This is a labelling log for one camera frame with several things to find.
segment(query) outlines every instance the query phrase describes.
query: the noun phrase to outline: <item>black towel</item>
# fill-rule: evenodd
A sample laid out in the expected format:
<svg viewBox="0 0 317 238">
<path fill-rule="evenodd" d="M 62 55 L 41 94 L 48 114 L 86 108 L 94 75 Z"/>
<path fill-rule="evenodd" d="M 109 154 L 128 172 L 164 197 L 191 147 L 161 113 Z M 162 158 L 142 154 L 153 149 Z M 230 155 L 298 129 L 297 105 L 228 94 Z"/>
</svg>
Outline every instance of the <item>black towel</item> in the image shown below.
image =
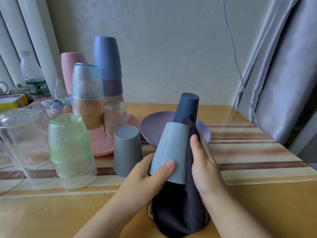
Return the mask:
<svg viewBox="0 0 317 238">
<path fill-rule="evenodd" d="M 200 231 L 209 221 L 209 215 L 200 199 L 192 176 L 193 154 L 190 138 L 199 133 L 190 115 L 182 120 L 191 127 L 187 144 L 186 184 L 166 182 L 148 209 L 153 214 L 153 220 L 158 229 L 169 238 L 181 238 Z"/>
</svg>

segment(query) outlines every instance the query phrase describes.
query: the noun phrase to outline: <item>person's left hand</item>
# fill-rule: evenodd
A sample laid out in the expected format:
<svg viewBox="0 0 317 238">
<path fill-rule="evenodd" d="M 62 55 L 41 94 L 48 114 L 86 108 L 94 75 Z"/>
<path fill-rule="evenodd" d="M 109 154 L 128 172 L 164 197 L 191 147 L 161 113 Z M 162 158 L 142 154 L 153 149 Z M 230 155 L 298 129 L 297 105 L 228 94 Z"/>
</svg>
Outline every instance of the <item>person's left hand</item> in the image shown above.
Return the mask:
<svg viewBox="0 0 317 238">
<path fill-rule="evenodd" d="M 161 190 L 175 168 L 173 160 L 163 164 L 152 176 L 148 175 L 154 153 L 149 154 L 132 169 L 112 200 L 132 218 Z"/>
</svg>

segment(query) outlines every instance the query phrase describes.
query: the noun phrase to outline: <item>wall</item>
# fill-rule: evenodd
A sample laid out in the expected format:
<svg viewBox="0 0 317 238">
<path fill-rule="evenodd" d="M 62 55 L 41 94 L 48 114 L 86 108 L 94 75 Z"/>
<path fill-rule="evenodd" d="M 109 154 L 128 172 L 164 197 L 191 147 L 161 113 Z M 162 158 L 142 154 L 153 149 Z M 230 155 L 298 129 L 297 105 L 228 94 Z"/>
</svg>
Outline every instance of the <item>wall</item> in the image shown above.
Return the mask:
<svg viewBox="0 0 317 238">
<path fill-rule="evenodd" d="M 239 68 L 251 59 L 272 0 L 225 0 Z M 232 105 L 240 78 L 222 0 L 47 0 L 60 52 L 93 63 L 96 35 L 117 39 L 124 98 Z"/>
</svg>

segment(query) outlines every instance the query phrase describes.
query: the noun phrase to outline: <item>person's right hand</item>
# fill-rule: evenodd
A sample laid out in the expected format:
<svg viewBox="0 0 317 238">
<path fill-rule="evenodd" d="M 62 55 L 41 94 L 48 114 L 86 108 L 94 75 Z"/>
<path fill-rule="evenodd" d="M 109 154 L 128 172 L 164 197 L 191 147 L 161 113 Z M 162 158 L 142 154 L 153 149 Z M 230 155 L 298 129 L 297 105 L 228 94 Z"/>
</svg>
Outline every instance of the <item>person's right hand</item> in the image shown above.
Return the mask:
<svg viewBox="0 0 317 238">
<path fill-rule="evenodd" d="M 197 135 L 191 137 L 194 157 L 192 174 L 197 190 L 205 204 L 207 200 L 213 200 L 219 195 L 227 194 L 227 190 L 207 142 L 204 137 L 200 137 L 201 143 L 198 141 Z"/>
</svg>

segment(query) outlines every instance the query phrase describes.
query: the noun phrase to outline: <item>purple plate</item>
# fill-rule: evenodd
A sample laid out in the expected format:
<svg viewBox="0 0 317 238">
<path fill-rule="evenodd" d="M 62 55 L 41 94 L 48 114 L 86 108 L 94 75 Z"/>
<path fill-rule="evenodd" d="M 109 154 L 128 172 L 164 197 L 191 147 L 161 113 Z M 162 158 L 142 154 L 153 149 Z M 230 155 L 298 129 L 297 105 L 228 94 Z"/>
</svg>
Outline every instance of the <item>purple plate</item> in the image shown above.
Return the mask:
<svg viewBox="0 0 317 238">
<path fill-rule="evenodd" d="M 141 134 L 144 139 L 157 148 L 159 140 L 161 139 L 165 124 L 167 122 L 172 122 L 174 119 L 175 112 L 173 111 L 162 111 L 150 114 L 146 116 L 140 126 Z M 199 119 L 196 121 L 196 127 L 199 132 L 203 135 L 207 144 L 210 141 L 210 131 L 207 126 L 201 122 Z"/>
</svg>

